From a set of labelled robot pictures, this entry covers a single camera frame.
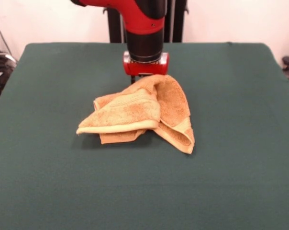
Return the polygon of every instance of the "white wall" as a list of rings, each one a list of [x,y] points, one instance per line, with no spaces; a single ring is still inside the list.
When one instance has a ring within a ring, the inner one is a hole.
[[[70,0],[0,0],[0,29],[17,58],[33,42],[109,42],[102,8]]]
[[[184,42],[262,42],[289,55],[289,0],[188,0]]]
[[[263,42],[279,63],[289,54],[289,0],[188,2],[184,42]],[[109,42],[102,8],[70,0],[0,0],[0,28],[17,58],[32,42]]]

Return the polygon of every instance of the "towel fold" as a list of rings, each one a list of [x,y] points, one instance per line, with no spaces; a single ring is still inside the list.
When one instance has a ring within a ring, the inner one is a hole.
[[[101,143],[129,142],[151,129],[184,153],[195,144],[186,96],[169,75],[144,77],[119,93],[94,100],[95,111],[77,134],[98,133]]]

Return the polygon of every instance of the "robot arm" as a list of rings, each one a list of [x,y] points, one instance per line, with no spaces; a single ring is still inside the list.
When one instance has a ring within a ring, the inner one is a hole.
[[[129,52],[129,58],[125,53],[123,60],[127,74],[166,74],[168,56],[165,57],[162,51],[167,0],[71,1],[80,6],[114,8],[122,15]]]

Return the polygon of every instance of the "towel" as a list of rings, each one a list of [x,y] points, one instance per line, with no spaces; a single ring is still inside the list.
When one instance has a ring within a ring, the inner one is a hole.
[[[95,111],[78,126],[77,134],[97,133],[101,143],[136,140],[153,130],[183,153],[195,144],[190,110],[179,83],[169,75],[141,78],[119,93],[94,100]]]

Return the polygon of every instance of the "green table cover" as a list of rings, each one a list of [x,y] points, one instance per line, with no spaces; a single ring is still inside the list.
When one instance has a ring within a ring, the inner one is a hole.
[[[77,136],[125,45],[31,44],[0,98],[0,230],[289,230],[289,81],[263,44],[166,44],[191,156]]]

